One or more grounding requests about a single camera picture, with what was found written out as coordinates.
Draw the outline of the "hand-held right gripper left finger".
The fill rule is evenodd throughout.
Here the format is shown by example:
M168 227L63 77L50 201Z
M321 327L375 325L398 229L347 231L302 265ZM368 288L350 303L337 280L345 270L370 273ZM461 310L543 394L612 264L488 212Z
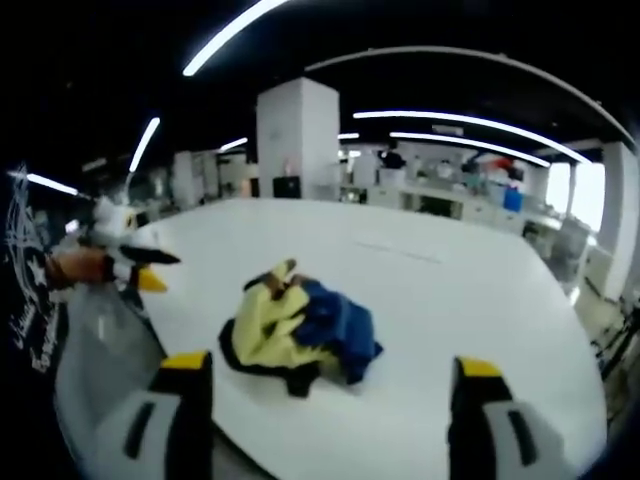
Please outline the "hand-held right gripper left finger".
M99 424L96 479L213 477L213 358L209 351L161 362Z

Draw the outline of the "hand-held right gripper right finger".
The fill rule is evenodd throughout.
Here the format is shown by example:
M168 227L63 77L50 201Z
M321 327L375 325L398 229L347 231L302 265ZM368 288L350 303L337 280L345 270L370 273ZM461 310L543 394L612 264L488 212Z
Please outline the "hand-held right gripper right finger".
M484 360L453 360L447 443L451 479L566 477L562 437Z

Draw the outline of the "person's left hand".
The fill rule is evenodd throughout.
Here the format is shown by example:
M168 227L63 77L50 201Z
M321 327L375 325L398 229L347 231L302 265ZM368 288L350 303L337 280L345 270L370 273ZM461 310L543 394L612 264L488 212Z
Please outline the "person's left hand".
M56 290L78 283L104 284L114 279L113 259L99 248L80 247L76 250L49 255L45 271L49 286Z

